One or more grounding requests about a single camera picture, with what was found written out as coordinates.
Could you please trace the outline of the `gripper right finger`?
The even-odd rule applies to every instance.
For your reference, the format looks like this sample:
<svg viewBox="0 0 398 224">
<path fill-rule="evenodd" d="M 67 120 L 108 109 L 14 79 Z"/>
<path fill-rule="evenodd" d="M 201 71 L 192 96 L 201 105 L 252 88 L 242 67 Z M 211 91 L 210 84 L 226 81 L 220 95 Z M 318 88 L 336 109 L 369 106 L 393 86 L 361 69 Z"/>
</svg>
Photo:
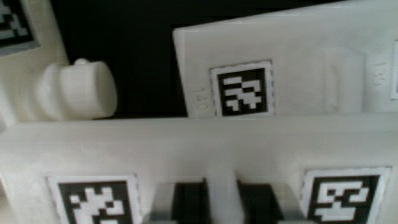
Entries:
<svg viewBox="0 0 398 224">
<path fill-rule="evenodd" d="M 268 184 L 238 182 L 243 224 L 277 224 L 284 219 L 274 189 Z"/>
</svg>

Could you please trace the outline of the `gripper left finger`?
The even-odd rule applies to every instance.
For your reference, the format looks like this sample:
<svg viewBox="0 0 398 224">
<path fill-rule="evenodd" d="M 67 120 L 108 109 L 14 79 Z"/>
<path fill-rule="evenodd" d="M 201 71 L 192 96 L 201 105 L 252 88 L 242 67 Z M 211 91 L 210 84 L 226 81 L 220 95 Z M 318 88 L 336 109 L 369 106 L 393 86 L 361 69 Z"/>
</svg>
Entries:
<svg viewBox="0 0 398 224">
<path fill-rule="evenodd" d="M 176 184 L 172 220 L 178 224 L 208 224 L 208 189 L 204 181 Z"/>
</svg>

